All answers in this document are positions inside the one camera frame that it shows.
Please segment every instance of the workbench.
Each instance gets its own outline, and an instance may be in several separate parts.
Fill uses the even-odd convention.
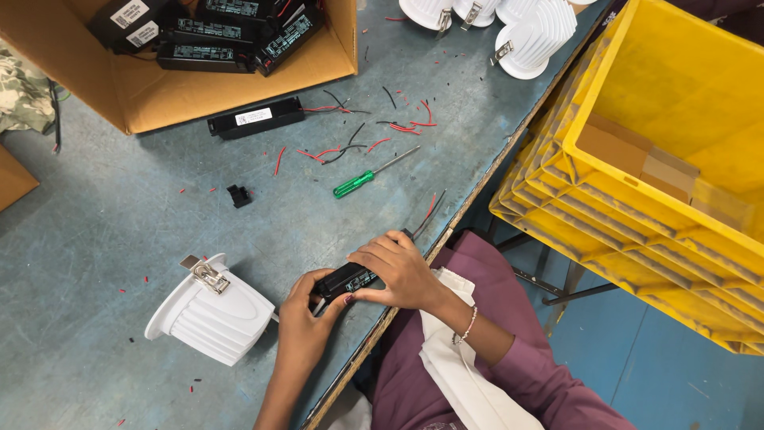
[[[488,61],[498,20],[463,31],[456,19],[436,41],[411,21],[384,19],[404,16],[396,2],[359,0],[358,76],[292,95],[306,108],[334,106],[328,90],[351,98],[348,109],[371,114],[308,113],[235,141],[210,137],[204,119],[123,136],[72,98],[62,102],[59,156],[50,155],[50,135],[5,136],[42,185],[0,213],[0,277],[9,281],[0,288],[0,422],[249,429],[273,369],[277,325],[232,368],[173,337],[146,340],[151,315],[188,273],[178,262],[225,252],[231,271],[278,308],[304,272],[342,265],[386,230],[415,229],[433,193],[447,188],[416,242],[431,260],[606,6],[596,2],[578,15],[575,35],[540,77],[517,80]],[[375,123],[426,122],[420,100],[438,123],[421,135]],[[347,145],[362,122],[353,143],[392,140],[328,165],[296,151]],[[332,196],[340,183],[417,145],[361,189]],[[225,191],[232,184],[252,190],[254,202],[235,209]],[[355,302],[340,317],[291,428],[318,422],[394,312]]]

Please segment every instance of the white cloth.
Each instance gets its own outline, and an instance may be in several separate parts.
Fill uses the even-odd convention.
[[[474,305],[472,282],[443,267],[432,272],[459,298]],[[539,420],[475,369],[475,351],[466,342],[452,344],[453,330],[438,318],[419,312],[425,335],[419,356],[465,427],[469,430],[544,430]]]

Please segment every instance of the beaded bracelet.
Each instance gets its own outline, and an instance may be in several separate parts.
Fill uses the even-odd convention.
[[[475,323],[475,318],[478,317],[478,307],[473,306],[472,307],[472,321],[470,321],[470,326],[467,327],[467,331],[465,331],[465,335],[459,338],[459,342],[456,341],[456,337],[458,337],[458,334],[454,333],[454,336],[451,338],[451,343],[454,345],[459,345],[464,339],[467,338],[470,334],[470,330],[472,330],[472,325]]]

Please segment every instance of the green screwdriver handle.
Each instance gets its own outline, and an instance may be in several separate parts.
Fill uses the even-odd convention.
[[[368,181],[374,179],[374,172],[367,170],[361,176],[352,178],[350,181],[345,182],[339,187],[335,188],[333,193],[337,198],[343,198],[345,195],[350,194],[352,191],[357,190],[361,185],[366,184]]]

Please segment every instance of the yellow plastic crate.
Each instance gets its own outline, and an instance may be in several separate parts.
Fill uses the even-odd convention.
[[[764,355],[763,73],[759,45],[630,0],[548,98],[491,212],[722,347]],[[592,112],[698,167],[693,198],[726,223],[579,149]]]

